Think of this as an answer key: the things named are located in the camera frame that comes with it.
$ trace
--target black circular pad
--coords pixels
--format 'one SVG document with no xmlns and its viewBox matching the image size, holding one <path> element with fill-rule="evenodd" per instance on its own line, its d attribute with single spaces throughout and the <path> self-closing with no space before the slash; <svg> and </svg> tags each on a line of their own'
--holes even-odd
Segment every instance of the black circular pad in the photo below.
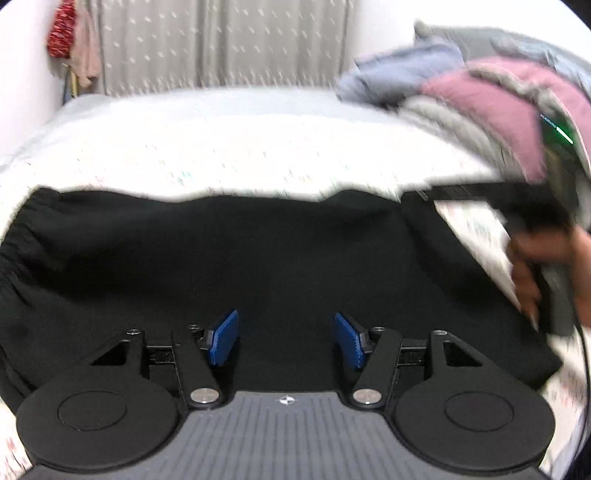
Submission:
<svg viewBox="0 0 591 480">
<path fill-rule="evenodd" d="M 102 430 L 120 421 L 127 402 L 113 392 L 93 390 L 72 395 L 57 411 L 62 423 L 75 430 Z"/>
<path fill-rule="evenodd" d="M 445 403 L 447 418 L 473 432 L 494 432 L 513 420 L 513 408 L 504 398 L 486 392 L 465 392 Z"/>
<path fill-rule="evenodd" d="M 546 401 L 500 369 L 446 368 L 405 392 L 396 430 L 418 456 L 460 473 L 537 465 L 554 434 Z"/>
<path fill-rule="evenodd" d="M 25 399 L 17 414 L 23 445 L 62 471 L 108 470 L 149 455 L 177 423 L 174 399 L 121 367 L 77 367 Z"/>
</svg>

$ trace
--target blue pillow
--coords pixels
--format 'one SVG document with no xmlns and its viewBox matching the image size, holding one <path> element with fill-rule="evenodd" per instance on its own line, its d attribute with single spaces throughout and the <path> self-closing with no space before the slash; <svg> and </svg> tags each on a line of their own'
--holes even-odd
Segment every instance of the blue pillow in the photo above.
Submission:
<svg viewBox="0 0 591 480">
<path fill-rule="evenodd" d="M 340 78 L 337 96 L 344 102 L 396 105 L 417 93 L 426 80 L 463 66 L 457 45 L 431 38 L 357 63 L 357 69 Z"/>
<path fill-rule="evenodd" d="M 579 87 L 591 101 L 591 64 L 558 47 L 542 41 L 497 38 L 492 46 L 499 55 L 531 60 L 553 69 Z"/>
</svg>

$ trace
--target pink pillow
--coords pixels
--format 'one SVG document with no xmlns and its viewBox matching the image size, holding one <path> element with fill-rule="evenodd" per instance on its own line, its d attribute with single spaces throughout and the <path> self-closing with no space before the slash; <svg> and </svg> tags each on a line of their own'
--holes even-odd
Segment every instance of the pink pillow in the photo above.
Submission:
<svg viewBox="0 0 591 480">
<path fill-rule="evenodd" d="M 502 142 L 527 181 L 545 177 L 537 108 L 492 83 L 459 70 L 428 81 L 421 93 L 455 108 Z"/>
</svg>

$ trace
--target blue pad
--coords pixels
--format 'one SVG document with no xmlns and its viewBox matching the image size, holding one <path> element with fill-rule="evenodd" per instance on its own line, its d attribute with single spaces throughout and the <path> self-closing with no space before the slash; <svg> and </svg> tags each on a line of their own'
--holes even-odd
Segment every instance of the blue pad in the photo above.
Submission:
<svg viewBox="0 0 591 480">
<path fill-rule="evenodd" d="M 361 348 L 361 335 L 340 313 L 335 316 L 335 331 L 345 362 L 352 368 L 363 368 L 366 355 Z"/>
<path fill-rule="evenodd" d="M 234 310 L 223 323 L 213 331 L 212 347 L 209 349 L 209 364 L 221 367 L 238 339 L 238 312 Z"/>
</svg>

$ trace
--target black fitted sheet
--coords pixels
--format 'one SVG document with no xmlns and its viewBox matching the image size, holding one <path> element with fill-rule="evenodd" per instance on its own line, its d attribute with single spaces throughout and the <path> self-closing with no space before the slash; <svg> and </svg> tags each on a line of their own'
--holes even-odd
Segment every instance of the black fitted sheet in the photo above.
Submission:
<svg viewBox="0 0 591 480">
<path fill-rule="evenodd" d="M 234 308 L 237 390 L 336 389 L 339 310 L 405 337 L 448 330 L 533 387 L 561 364 L 430 204 L 40 189 L 0 245 L 0 394 L 125 329 L 160 338 Z"/>
</svg>

